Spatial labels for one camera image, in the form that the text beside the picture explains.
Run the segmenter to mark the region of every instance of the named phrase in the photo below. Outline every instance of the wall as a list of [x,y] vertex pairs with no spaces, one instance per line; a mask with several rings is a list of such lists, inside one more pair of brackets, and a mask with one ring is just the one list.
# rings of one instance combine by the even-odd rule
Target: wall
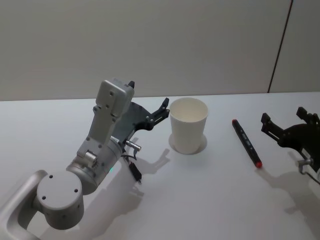
[[265,93],[289,0],[1,0],[0,100]]
[[294,1],[270,91],[320,91],[320,1]]

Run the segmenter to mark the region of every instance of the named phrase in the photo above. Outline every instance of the white table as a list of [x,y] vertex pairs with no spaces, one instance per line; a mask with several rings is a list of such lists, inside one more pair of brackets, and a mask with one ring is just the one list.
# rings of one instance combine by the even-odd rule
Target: white table
[[[52,229],[39,213],[28,230],[43,240],[320,239],[320,186],[298,173],[290,148],[261,132],[261,116],[287,128],[299,106],[320,113],[320,92],[197,96],[209,108],[207,147],[181,155],[168,143],[170,120],[134,135],[142,185],[117,162],[84,197],[81,222]],[[135,98],[150,112],[163,97]],[[0,102],[0,197],[38,169],[64,170],[88,133],[94,99]],[[264,170],[256,170],[231,121],[238,119]]]

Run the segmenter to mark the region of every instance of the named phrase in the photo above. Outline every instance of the marker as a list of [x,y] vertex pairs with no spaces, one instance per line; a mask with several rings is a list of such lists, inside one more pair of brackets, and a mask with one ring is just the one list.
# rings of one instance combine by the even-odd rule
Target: marker
[[249,157],[251,158],[253,164],[255,165],[256,168],[261,168],[262,167],[262,162],[254,148],[254,146],[251,144],[249,138],[247,137],[245,131],[243,128],[240,126],[240,123],[238,120],[233,119],[232,120],[232,126],[238,135],[240,141],[242,142],[242,145],[244,146],[246,152],[249,154]]

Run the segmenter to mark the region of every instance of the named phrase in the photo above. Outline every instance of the black marker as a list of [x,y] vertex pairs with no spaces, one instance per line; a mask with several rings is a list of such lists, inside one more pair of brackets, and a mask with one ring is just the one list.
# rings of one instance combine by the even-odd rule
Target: black marker
[[240,123],[238,120],[233,119],[232,120],[232,126],[238,135],[239,139],[242,142],[242,145],[244,146],[246,152],[249,154],[249,157],[251,158],[252,162],[254,163],[256,168],[261,168],[262,167],[262,162],[254,148],[254,146],[251,144],[249,138],[247,137],[245,131],[242,129],[240,126]]

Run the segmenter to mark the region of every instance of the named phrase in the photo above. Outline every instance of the cup rim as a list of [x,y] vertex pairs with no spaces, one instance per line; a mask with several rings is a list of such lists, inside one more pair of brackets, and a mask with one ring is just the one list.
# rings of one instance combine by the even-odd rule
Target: cup rim
[[[192,100],[196,100],[197,102],[200,102],[201,104],[203,104],[205,106],[205,109],[206,109],[206,114],[204,117],[202,117],[200,120],[197,120],[197,121],[183,121],[181,119],[178,119],[177,117],[175,117],[171,111],[171,106],[177,102],[177,101],[182,101],[182,100],[185,100],[185,99],[192,99]],[[179,122],[182,122],[182,123],[198,123],[198,122],[201,122],[203,121],[204,119],[206,119],[208,117],[208,113],[209,113],[209,109],[208,109],[208,106],[203,102],[201,101],[200,99],[197,99],[197,98],[194,98],[194,97],[181,97],[181,98],[178,98],[176,100],[174,100],[171,104],[170,104],[170,116],[172,118],[174,118],[175,120],[179,121]]]

